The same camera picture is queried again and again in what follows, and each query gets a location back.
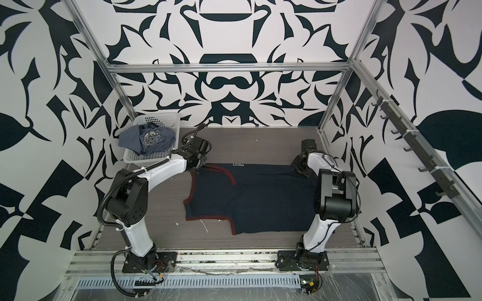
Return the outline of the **navy tank top red trim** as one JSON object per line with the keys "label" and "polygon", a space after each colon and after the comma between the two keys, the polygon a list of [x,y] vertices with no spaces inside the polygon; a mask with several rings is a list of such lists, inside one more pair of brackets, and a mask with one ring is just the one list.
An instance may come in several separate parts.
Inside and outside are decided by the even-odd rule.
{"label": "navy tank top red trim", "polygon": [[317,177],[291,166],[207,164],[191,173],[186,219],[219,219],[233,235],[305,232],[315,217]]}

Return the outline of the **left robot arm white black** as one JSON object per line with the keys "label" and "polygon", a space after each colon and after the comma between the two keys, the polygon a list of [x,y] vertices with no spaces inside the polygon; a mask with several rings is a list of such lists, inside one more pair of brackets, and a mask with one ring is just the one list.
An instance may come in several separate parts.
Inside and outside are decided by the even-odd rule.
{"label": "left robot arm white black", "polygon": [[127,242],[130,261],[136,260],[152,269],[156,247],[145,222],[149,192],[173,176],[202,167],[212,144],[193,136],[166,159],[136,171],[119,171],[109,191],[100,202],[96,217],[100,224],[119,230]]}

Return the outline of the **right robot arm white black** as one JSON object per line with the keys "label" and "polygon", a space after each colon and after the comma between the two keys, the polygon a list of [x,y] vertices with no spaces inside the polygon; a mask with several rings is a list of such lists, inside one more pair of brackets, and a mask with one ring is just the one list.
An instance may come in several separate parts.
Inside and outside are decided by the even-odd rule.
{"label": "right robot arm white black", "polygon": [[315,217],[297,244],[295,256],[321,261],[335,230],[357,219],[360,213],[356,175],[342,170],[333,156],[317,148],[313,139],[301,142],[301,153],[291,167],[305,178],[316,176]]}

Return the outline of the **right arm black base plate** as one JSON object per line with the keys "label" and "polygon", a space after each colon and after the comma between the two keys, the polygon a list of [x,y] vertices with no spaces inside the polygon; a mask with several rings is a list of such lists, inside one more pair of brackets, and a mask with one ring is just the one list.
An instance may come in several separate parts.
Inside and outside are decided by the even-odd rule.
{"label": "right arm black base plate", "polygon": [[307,251],[278,251],[275,267],[283,272],[302,270],[328,271],[330,265],[327,253],[310,253]]}

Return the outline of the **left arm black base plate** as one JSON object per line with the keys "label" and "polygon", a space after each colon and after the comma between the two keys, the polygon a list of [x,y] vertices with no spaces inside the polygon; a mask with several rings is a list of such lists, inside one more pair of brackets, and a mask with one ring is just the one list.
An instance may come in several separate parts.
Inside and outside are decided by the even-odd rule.
{"label": "left arm black base plate", "polygon": [[151,252],[145,257],[138,257],[132,253],[128,253],[122,272],[141,273],[149,270],[152,273],[164,273],[176,266],[177,256],[177,252]]}

